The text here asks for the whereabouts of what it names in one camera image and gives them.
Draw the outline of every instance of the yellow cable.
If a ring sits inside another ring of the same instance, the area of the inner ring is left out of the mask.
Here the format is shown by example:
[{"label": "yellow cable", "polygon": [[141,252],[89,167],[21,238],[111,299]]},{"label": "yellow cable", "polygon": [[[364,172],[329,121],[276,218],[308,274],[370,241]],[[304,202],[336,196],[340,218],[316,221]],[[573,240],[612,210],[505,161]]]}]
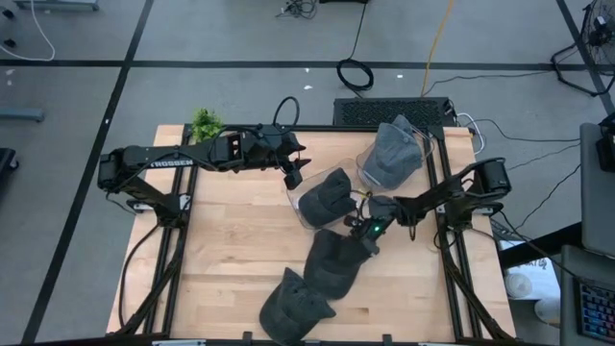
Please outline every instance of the yellow cable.
[{"label": "yellow cable", "polygon": [[438,45],[438,40],[440,39],[440,36],[442,36],[444,25],[446,24],[446,20],[449,18],[449,14],[451,14],[454,1],[455,0],[449,0],[449,7],[446,9],[446,14],[444,14],[444,18],[442,19],[442,22],[440,23],[438,32],[435,34],[435,38],[433,39],[433,44],[431,45],[431,50],[430,50],[430,57],[427,59],[427,66],[425,67],[425,76],[423,77],[423,86],[421,87],[421,97],[425,95],[425,87],[427,86],[427,82],[430,78],[431,58],[433,57],[433,53],[435,52],[435,46]]}]

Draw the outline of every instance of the gray fabric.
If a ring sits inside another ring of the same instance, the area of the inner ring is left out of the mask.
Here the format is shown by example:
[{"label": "gray fabric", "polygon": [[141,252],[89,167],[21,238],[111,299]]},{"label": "gray fabric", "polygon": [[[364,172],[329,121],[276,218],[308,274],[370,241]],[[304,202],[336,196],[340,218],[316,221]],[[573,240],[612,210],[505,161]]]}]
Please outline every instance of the gray fabric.
[{"label": "gray fabric", "polygon": [[369,214],[374,217],[384,217],[395,212],[397,204],[395,200],[387,196],[372,196],[367,201]]},{"label": "gray fabric", "polygon": [[299,212],[312,227],[323,227],[357,208],[357,202],[350,197],[351,190],[350,178],[337,168],[301,196]]},{"label": "gray fabric", "polygon": [[323,318],[335,317],[325,298],[310,289],[297,273],[284,269],[282,282],[260,310],[258,321],[272,340],[293,346]]},{"label": "gray fabric", "polygon": [[412,133],[412,126],[403,115],[398,115],[392,124],[381,123],[379,126],[362,175],[370,185],[395,189],[422,165],[423,154]]},{"label": "gray fabric", "polygon": [[307,285],[328,299],[341,299],[353,286],[360,266],[371,254],[356,238],[320,230],[307,255]]}]

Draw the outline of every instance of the metal stand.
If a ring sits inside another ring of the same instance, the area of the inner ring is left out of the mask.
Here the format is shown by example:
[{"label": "metal stand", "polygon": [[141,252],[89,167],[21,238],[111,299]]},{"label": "metal stand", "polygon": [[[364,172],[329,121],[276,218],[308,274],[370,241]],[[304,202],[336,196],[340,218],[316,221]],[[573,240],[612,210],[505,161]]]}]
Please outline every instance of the metal stand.
[{"label": "metal stand", "polygon": [[34,120],[35,122],[41,122],[45,119],[45,115],[42,109],[0,107],[0,120],[2,119]]},{"label": "metal stand", "polygon": [[[553,69],[555,70],[555,73],[557,74],[557,80],[559,82],[565,84],[568,87],[573,87],[573,88],[575,88],[577,90],[580,90],[580,91],[583,91],[585,93],[588,93],[588,94],[590,94],[593,97],[606,94],[609,90],[611,90],[611,87],[613,87],[613,84],[615,83],[615,75],[613,75],[613,78],[611,78],[611,81],[608,83],[608,86],[606,87],[606,89],[604,91],[600,91],[600,92],[592,91],[592,90],[590,90],[590,89],[588,89],[586,87],[583,87],[583,86],[574,84],[572,82],[569,82],[568,80],[566,80],[564,78],[564,75],[561,73],[561,70],[559,69],[559,66],[557,65],[558,62],[557,62],[556,57],[559,56],[560,54],[564,53],[564,52],[567,52],[567,51],[575,48],[576,46],[577,46],[577,44],[573,43],[573,44],[569,45],[568,47],[560,50],[559,52],[553,54],[553,56],[551,57],[551,64],[553,66]],[[592,65],[590,65],[588,67],[589,68],[596,68],[596,65],[594,65],[593,62],[592,62]]]},{"label": "metal stand", "polygon": [[587,20],[589,19],[589,15],[590,12],[592,10],[591,5],[587,5],[584,9],[585,11],[585,16],[583,17],[583,24],[581,26],[581,32],[580,34],[578,34],[577,39],[575,40],[575,43],[569,45],[568,47],[556,52],[555,54],[553,54],[553,56],[551,57],[551,64],[553,66],[553,69],[555,70],[555,73],[557,74],[557,80],[563,84],[565,84],[568,87],[573,87],[579,91],[585,92],[589,95],[591,95],[592,97],[596,97],[596,96],[600,96],[603,94],[606,94],[609,90],[611,90],[611,87],[613,87],[613,84],[615,83],[615,73],[613,74],[613,78],[611,78],[611,81],[608,83],[608,86],[606,87],[606,90],[604,91],[593,91],[590,90],[586,87],[574,84],[572,82],[569,82],[568,80],[566,80],[563,76],[563,74],[561,73],[561,70],[559,69],[559,62],[557,62],[557,56],[561,55],[564,52],[567,52],[575,47],[578,47],[579,52],[581,53],[581,55],[583,57],[588,57],[587,58],[587,63],[588,63],[588,68],[590,69],[596,69],[596,64],[593,61],[589,61],[591,60],[591,58],[589,58],[589,53],[587,53],[587,50],[585,49],[585,46],[583,45],[583,31],[585,30],[586,24],[587,24]]},{"label": "metal stand", "polygon": [[[13,0],[15,5],[20,10],[26,9],[30,6],[30,0]],[[35,0],[35,6],[42,5],[44,6],[66,6],[66,7],[87,7],[91,8],[93,11],[98,11],[100,8],[98,7],[98,0]]]}]

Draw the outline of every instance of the table leg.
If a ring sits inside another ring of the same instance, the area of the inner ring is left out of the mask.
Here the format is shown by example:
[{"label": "table leg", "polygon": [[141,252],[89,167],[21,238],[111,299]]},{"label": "table leg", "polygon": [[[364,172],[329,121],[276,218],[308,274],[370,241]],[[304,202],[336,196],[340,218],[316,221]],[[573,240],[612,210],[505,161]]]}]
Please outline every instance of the table leg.
[{"label": "table leg", "polygon": [[[559,254],[561,247],[564,245],[574,245],[582,248],[581,224],[578,222],[551,234],[543,235],[532,240],[530,243],[546,252],[549,256]],[[507,269],[532,260],[542,259],[544,256],[532,249],[526,242],[501,251],[498,257],[500,258],[502,269]]]}]

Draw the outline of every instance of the keyboard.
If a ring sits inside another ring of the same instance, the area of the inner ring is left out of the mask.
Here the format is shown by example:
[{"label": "keyboard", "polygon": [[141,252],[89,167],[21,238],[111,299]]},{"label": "keyboard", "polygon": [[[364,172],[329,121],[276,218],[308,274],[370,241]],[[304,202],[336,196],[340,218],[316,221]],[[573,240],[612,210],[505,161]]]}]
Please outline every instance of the keyboard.
[{"label": "keyboard", "polygon": [[578,333],[615,345],[615,287],[575,279]]}]

